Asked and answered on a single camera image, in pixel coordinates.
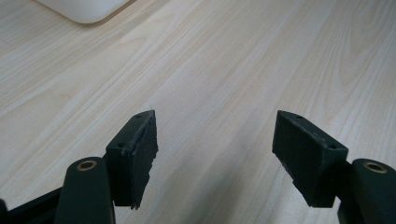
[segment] wooden table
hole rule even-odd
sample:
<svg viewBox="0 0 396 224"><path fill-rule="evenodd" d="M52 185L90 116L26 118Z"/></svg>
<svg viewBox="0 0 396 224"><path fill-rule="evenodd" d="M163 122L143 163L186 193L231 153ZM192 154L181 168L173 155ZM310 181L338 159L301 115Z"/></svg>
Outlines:
<svg viewBox="0 0 396 224"><path fill-rule="evenodd" d="M160 151L118 223L338 223L271 152L276 111L310 119L348 160L396 167L396 2L137 0L94 25L0 2L0 197L8 208L103 156L155 109Z"/></svg>

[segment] white object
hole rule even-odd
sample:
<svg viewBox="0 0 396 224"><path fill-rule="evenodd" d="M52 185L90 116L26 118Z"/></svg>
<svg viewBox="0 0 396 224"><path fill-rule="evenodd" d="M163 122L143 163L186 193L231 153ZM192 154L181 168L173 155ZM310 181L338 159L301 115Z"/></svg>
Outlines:
<svg viewBox="0 0 396 224"><path fill-rule="evenodd" d="M72 21L93 23L104 19L128 0L37 0Z"/></svg>

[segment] light wood grain surface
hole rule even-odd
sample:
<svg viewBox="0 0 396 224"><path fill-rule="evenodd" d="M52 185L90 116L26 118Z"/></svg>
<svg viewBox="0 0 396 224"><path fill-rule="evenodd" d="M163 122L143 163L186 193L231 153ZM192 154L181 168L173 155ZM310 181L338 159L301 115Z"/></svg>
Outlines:
<svg viewBox="0 0 396 224"><path fill-rule="evenodd" d="M0 1L0 197L16 207L155 109L160 151L118 223L338 223L271 152L276 111L396 167L396 2L137 0L80 25Z"/></svg>

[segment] wood grain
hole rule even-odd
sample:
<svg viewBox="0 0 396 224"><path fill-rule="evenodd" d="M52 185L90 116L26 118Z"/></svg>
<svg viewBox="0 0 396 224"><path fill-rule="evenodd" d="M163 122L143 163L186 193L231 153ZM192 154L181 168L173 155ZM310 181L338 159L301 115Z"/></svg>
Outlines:
<svg viewBox="0 0 396 224"><path fill-rule="evenodd" d="M118 223L338 223L307 207L271 152L276 111L301 114L396 167L396 2L137 0L80 25L0 2L0 197L9 208L102 156L132 115L160 151Z"/></svg>

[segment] metal ring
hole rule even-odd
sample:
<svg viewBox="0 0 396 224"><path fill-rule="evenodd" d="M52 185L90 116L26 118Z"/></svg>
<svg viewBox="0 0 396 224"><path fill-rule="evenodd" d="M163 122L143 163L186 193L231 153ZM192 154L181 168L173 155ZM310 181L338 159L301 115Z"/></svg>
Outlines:
<svg viewBox="0 0 396 224"><path fill-rule="evenodd" d="M93 169L96 165L96 161L83 161L77 166L77 169L79 171L89 171Z"/></svg>
<svg viewBox="0 0 396 224"><path fill-rule="evenodd" d="M364 167L366 167L367 169L379 173L379 174L385 174L388 170L387 168L385 168L383 165L380 165L378 163L374 163L374 162L370 162L367 161L364 164Z"/></svg>

